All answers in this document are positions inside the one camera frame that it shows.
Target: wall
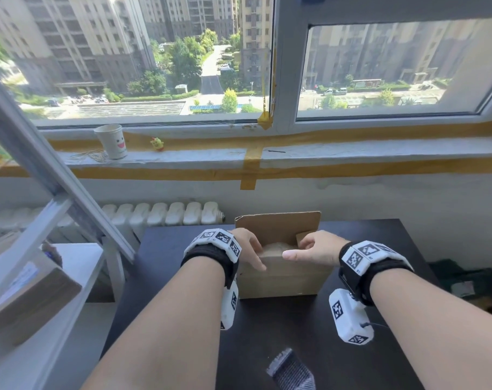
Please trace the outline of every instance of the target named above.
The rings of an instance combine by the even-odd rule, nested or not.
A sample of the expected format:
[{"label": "wall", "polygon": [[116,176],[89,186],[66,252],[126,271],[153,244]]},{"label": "wall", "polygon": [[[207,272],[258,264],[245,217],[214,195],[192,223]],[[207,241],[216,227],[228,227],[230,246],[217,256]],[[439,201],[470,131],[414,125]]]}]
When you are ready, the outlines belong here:
[{"label": "wall", "polygon": [[[100,203],[217,201],[232,222],[249,213],[322,211],[323,220],[400,218],[425,259],[450,257],[463,267],[492,266],[492,174],[239,181],[84,179]],[[48,199],[28,178],[0,178],[0,209]]]}]

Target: high-rise building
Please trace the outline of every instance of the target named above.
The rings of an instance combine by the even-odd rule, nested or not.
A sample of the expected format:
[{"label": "high-rise building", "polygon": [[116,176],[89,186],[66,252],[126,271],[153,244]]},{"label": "high-rise building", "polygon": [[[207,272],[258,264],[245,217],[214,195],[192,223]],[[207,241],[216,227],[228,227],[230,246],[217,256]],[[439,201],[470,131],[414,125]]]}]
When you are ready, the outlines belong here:
[{"label": "high-rise building", "polygon": [[0,41],[45,94],[126,91],[155,66],[138,0],[0,0]]},{"label": "high-rise building", "polygon": [[262,74],[265,86],[269,87],[272,2],[273,0],[240,0],[241,70],[245,82],[253,82],[253,86],[257,88],[261,85]]},{"label": "high-rise building", "polygon": [[236,32],[236,0],[139,0],[151,38],[174,41],[202,34],[207,28],[219,39]]},{"label": "high-rise building", "polygon": [[453,76],[477,20],[314,26],[302,84],[332,86],[354,79],[422,83]]}]

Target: paper label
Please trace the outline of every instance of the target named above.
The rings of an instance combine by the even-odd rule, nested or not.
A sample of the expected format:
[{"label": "paper label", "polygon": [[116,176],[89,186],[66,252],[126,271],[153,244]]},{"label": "paper label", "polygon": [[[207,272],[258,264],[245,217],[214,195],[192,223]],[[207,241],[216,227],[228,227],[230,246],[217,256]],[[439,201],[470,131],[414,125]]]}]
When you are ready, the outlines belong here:
[{"label": "paper label", "polygon": [[468,295],[474,295],[475,289],[472,281],[459,282],[452,284],[452,294],[457,297],[466,297]]},{"label": "paper label", "polygon": [[26,286],[36,275],[38,268],[34,262],[27,262],[18,276],[10,283],[8,290],[0,297],[0,305],[13,297],[21,288]]}]

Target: paper cup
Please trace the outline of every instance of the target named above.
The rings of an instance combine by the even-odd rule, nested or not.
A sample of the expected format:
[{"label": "paper cup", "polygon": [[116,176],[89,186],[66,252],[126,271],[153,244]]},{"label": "paper cup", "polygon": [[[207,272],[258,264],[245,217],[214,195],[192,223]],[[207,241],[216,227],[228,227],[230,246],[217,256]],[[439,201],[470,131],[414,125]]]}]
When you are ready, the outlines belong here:
[{"label": "paper cup", "polygon": [[95,128],[94,132],[101,141],[109,158],[117,160],[127,155],[127,147],[121,124],[105,124]]}]

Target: glass pane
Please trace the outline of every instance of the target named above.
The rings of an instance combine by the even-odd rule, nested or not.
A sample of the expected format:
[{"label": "glass pane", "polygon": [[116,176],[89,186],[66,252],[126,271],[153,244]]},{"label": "glass pane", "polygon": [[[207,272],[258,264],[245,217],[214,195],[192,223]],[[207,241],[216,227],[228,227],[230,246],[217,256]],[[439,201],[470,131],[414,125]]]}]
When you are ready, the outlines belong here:
[{"label": "glass pane", "polygon": [[0,80],[36,125],[256,118],[272,1],[0,0]]},{"label": "glass pane", "polygon": [[492,89],[492,19],[314,26],[298,118],[473,113]]}]

